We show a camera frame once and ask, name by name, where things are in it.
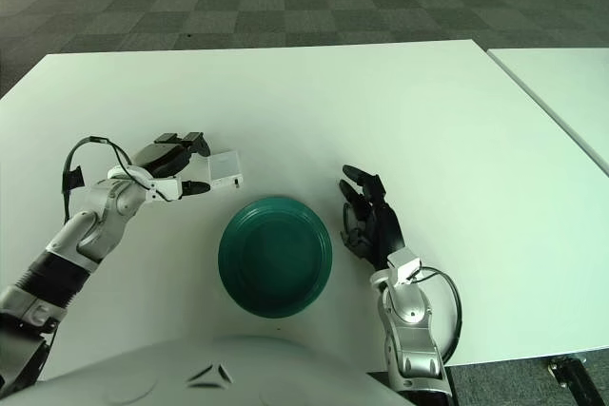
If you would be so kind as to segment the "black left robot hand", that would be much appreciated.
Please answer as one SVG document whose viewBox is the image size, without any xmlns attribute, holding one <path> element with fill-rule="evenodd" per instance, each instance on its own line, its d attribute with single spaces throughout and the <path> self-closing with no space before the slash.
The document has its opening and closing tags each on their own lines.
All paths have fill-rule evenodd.
<svg viewBox="0 0 609 406">
<path fill-rule="evenodd" d="M 165 133 L 136 154 L 128 174 L 145 189 L 148 202 L 172 202 L 204 194 L 210 190 L 208 183 L 184 181 L 179 176 L 193 154 L 210 156 L 202 132 L 190 132 L 183 138 L 177 133 Z"/>
</svg>

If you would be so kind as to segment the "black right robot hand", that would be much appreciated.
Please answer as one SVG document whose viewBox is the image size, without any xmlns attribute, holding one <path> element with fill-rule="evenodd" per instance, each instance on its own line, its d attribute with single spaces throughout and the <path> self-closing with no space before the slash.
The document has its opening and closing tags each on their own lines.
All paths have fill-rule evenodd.
<svg viewBox="0 0 609 406">
<path fill-rule="evenodd" d="M 379 175 L 372 175 L 345 164 L 339 188 L 344 196 L 344 246 L 357 258 L 367 261 L 375 271 L 385 269 L 388 256 L 405 248 L 403 233 L 395 211 L 385 201 L 386 191 Z"/>
</svg>

